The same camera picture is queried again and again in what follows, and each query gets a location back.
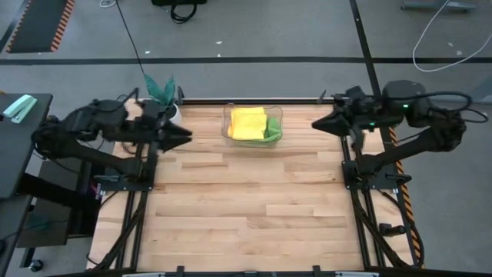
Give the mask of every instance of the clear plastic container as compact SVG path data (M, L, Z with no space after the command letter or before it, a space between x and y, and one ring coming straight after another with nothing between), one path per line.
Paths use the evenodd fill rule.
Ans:
M243 107L234 104L228 104L224 107L224 118L222 121L222 136L226 138L229 145L240 146L240 147L255 147L255 148L273 148L276 146L277 142L282 138L283 126L282 126L282 109L278 106L263 107L268 120L276 120L280 128L280 135L276 135L274 139L263 139L263 140L238 140L229 136L228 130L231 126L231 111L234 108L253 108L251 106Z

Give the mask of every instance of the white cable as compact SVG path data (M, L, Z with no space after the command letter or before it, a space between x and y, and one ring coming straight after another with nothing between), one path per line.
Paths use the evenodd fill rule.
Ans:
M476 51L475 53L471 54L469 57L467 58L464 58L458 62L455 62L455 63L452 63L450 65L445 65L441 68L435 68L435 69L422 69L420 67L418 67L417 65L417 62L415 61L415 52L417 51L417 47L419 46L419 44L421 43L422 41L422 38L424 38L424 35L425 33L427 32L427 30L429 29L429 26L431 26L432 22L434 21L434 19L439 15L439 13L447 6L447 3L449 3L450 0L447 0L444 5L442 7L440 7L439 11L437 11L436 15L429 21L429 23L427 24L427 26L425 27L424 31L422 32L422 35L421 37L418 39L418 42L417 44L415 45L414 47L414 50L412 51L412 59L414 60L414 65L415 67L422 71L422 72L438 72L440 70L443 70L443 69L446 69L446 68L450 68L451 66L455 66L455 65L459 65L460 63L462 62L465 62L471 58L473 58L475 55L477 55L478 53L482 52L482 50L484 50L485 46L487 46L487 44L489 43L489 41L492 39L492 33L489 35L489 38L485 41L484 45L482 47L480 47L480 49L478 49L478 51Z
M109 7L112 7L114 4L116 4L116 0L113 0L113 2L109 5L103 5L102 2L108 2L109 0L101 0L99 2L99 7L101 8L109 8Z

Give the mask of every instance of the white pot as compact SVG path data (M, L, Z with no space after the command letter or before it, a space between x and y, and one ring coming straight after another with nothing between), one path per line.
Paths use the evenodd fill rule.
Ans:
M179 112L179 107L176 104L173 104L174 108L176 109L176 113L170 117L169 121L171 121L174 124L180 124L181 123L181 112Z

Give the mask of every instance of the green cloth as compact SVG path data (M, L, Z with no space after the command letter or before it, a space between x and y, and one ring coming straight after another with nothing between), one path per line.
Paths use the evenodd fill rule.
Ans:
M276 118L267 118L267 128L264 131L264 139L256 142L276 142L282 138L282 127Z
M166 83L164 90L147 74L145 74L145 84L147 85L148 94L152 99L166 107L172 105L175 98L175 80L172 77Z

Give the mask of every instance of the green object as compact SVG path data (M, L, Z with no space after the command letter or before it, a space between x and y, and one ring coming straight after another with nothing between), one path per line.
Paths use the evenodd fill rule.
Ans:
M166 83L164 90L147 74L145 74L145 84L152 99L167 107L172 105L175 98L175 80L172 77Z
M36 104L38 100L30 95L23 95L11 104L3 115L12 118L12 122L21 123L24 117L31 111L31 108Z
M282 138L282 127L276 118L267 118L267 128L264 131L264 139L255 140L256 142L276 142Z

